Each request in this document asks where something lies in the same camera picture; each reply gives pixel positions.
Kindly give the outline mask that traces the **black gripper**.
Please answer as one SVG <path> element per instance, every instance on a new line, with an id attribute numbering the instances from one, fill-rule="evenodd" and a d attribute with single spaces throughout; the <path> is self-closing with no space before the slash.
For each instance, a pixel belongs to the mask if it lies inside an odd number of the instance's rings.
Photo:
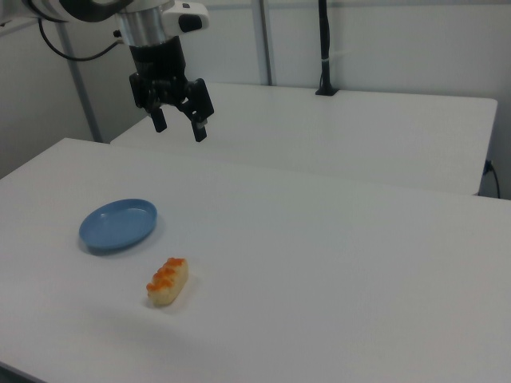
<path id="1" fill-rule="evenodd" d="M 139 109 L 150 115 L 156 132 L 167 128 L 160 98 L 151 81 L 176 81 L 186 84 L 184 98 L 176 107 L 191 122 L 196 142 L 207 137 L 206 124 L 214 113 L 212 100 L 205 81 L 199 78 L 188 81 L 185 76 L 186 62 L 179 37 L 152 46 L 130 46 L 136 72 L 129 76 L 133 99 Z"/>

